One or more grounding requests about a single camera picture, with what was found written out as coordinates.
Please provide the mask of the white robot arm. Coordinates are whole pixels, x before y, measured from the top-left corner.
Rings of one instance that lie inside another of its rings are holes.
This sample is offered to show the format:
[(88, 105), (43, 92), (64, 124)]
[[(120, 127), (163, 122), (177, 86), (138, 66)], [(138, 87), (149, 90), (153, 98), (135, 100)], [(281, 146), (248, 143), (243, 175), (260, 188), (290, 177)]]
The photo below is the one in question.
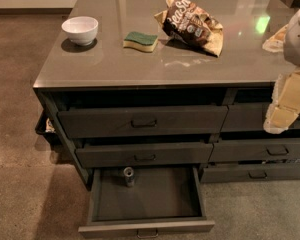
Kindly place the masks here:
[(300, 115), (300, 9), (287, 25), (264, 42), (262, 48), (273, 53), (282, 52), (284, 59), (296, 66), (291, 74), (278, 76), (263, 124), (266, 132), (280, 134)]

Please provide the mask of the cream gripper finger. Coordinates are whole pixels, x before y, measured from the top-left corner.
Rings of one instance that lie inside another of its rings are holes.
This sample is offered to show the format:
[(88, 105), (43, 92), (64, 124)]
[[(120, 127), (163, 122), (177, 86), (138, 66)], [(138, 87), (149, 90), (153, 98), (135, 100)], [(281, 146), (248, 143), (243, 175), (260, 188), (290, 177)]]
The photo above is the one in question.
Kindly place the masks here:
[(278, 76), (263, 128), (270, 134), (280, 134), (288, 130), (299, 115), (300, 67), (296, 67), (291, 74)]
[(273, 36), (263, 43), (262, 48), (272, 53), (282, 52), (287, 28), (288, 26), (285, 25), (279, 29)]

